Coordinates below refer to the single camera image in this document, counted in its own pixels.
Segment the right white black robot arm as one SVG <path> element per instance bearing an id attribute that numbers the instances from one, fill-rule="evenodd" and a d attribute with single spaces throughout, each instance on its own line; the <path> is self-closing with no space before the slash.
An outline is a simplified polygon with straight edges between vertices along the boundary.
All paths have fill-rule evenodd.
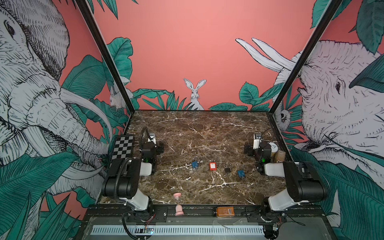
<path id="1" fill-rule="evenodd" d="M 303 203 L 316 203 L 327 197 L 328 191 L 317 170 L 309 162 L 271 162 L 271 145 L 261 141 L 256 148 L 245 145 L 244 153 L 256 161 L 261 175 L 284 178 L 286 188 L 278 194 L 265 198 L 262 209 L 265 213 L 282 212 Z"/>

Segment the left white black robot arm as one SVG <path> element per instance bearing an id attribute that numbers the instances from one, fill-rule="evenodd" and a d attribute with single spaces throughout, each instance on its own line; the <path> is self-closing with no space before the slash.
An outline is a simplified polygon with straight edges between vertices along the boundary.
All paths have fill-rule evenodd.
<path id="1" fill-rule="evenodd" d="M 154 175 L 157 170 L 157 156 L 164 152 L 164 144 L 147 142 L 143 144 L 141 159 L 119 157 L 112 161 L 101 195 L 124 203 L 134 211 L 150 212 L 152 200 L 139 189 L 140 177 Z"/>

